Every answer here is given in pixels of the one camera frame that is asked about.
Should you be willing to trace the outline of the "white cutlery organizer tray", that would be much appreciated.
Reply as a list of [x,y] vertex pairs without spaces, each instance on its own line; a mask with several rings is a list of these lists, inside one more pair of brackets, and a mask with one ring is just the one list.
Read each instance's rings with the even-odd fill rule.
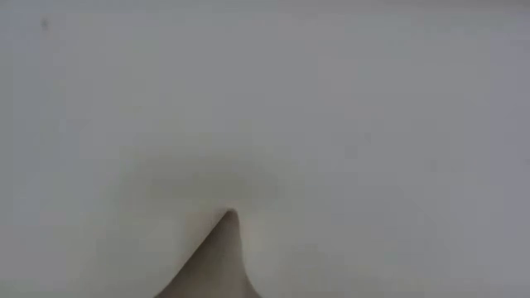
[[530,0],[0,0],[0,297],[530,298]]

